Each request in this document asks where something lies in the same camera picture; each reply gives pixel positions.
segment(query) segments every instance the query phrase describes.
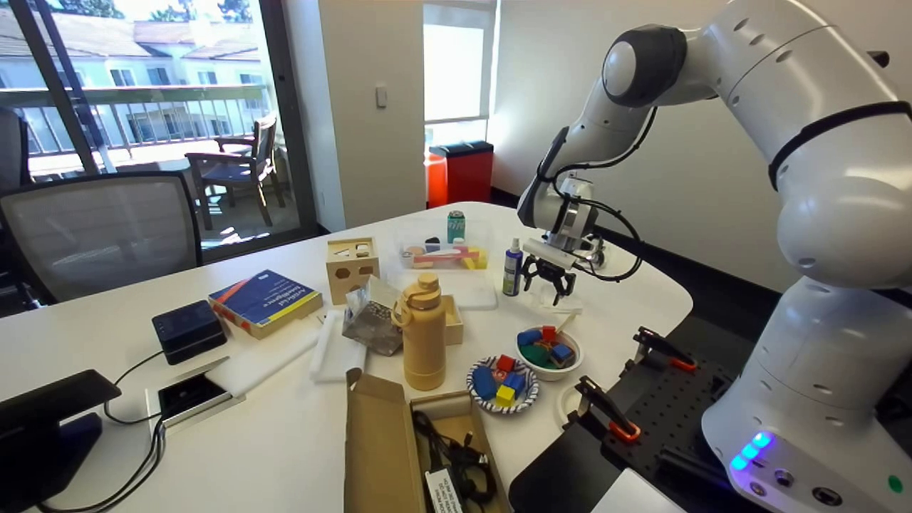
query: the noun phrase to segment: small bottle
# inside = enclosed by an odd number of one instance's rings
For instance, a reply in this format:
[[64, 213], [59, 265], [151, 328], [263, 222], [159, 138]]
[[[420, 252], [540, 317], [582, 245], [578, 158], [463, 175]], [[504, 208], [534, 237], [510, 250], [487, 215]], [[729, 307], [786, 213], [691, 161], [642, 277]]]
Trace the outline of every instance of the small bottle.
[[456, 241], [464, 241], [464, 213], [463, 211], [451, 211], [447, 215], [447, 241], [456, 245]]
[[433, 272], [406, 287], [394, 304], [394, 325], [401, 328], [406, 382], [433, 391], [444, 382], [444, 299]]
[[504, 252], [504, 282], [501, 282], [504, 297], [518, 297], [518, 268], [521, 268], [521, 250], [518, 250], [518, 240], [513, 240], [513, 247], [508, 247]]

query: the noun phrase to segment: blue light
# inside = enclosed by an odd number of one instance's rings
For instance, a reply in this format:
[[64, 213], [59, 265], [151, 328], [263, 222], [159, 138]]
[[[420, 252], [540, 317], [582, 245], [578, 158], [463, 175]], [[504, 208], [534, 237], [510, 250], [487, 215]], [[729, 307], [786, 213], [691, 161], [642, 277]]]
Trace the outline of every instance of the blue light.
[[755, 445], [758, 450], [765, 450], [771, 441], [773, 441], [771, 433], [755, 433], [755, 435], [753, 435], [753, 445]]
[[753, 462], [755, 455], [762, 455], [762, 450], [753, 448], [753, 445], [743, 445], [742, 458], [749, 458], [749, 462]]
[[733, 466], [736, 466], [738, 472], [742, 472], [748, 463], [749, 463], [749, 462], [742, 458], [742, 455], [733, 458]]

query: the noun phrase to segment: wooden block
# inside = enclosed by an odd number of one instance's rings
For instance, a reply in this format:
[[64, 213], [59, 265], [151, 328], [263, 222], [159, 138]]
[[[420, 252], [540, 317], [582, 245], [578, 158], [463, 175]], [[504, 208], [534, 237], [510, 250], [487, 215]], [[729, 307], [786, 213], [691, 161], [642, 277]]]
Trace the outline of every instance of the wooden block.
[[324, 272], [329, 272], [333, 304], [346, 304], [347, 291], [366, 287], [370, 277], [380, 277], [373, 237], [332, 240], [329, 255], [324, 255]]
[[463, 318], [454, 297], [444, 297], [444, 342], [463, 345]]

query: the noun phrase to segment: balcony railing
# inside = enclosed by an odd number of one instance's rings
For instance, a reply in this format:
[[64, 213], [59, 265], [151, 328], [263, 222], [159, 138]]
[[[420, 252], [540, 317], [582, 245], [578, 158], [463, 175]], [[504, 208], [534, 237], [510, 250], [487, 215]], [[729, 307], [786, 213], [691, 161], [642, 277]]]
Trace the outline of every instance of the balcony railing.
[[[215, 136], [249, 134], [255, 120], [273, 110], [269, 86], [119, 86], [85, 89], [91, 116], [106, 148], [136, 158], [151, 146], [189, 146]], [[0, 89], [0, 104], [14, 107], [28, 123], [28, 154], [38, 161], [75, 154], [59, 110], [42, 89]]]

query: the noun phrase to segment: white wall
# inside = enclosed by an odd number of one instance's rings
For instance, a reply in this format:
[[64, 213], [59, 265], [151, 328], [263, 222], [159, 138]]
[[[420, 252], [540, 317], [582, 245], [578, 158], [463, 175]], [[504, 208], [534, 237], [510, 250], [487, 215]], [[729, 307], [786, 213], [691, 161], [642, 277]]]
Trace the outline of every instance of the white wall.
[[[518, 194], [554, 134], [574, 123], [605, 47], [632, 26], [695, 29], [723, 0], [501, 0], [494, 184]], [[809, 0], [860, 47], [889, 47], [886, 77], [912, 90], [912, 2]], [[612, 171], [592, 174], [645, 241], [785, 291], [796, 272], [776, 245], [779, 195], [768, 165], [722, 101], [662, 107], [649, 138]]]
[[[421, 2], [286, 0], [316, 220], [329, 231], [426, 208]], [[389, 107], [373, 89], [389, 89]]]

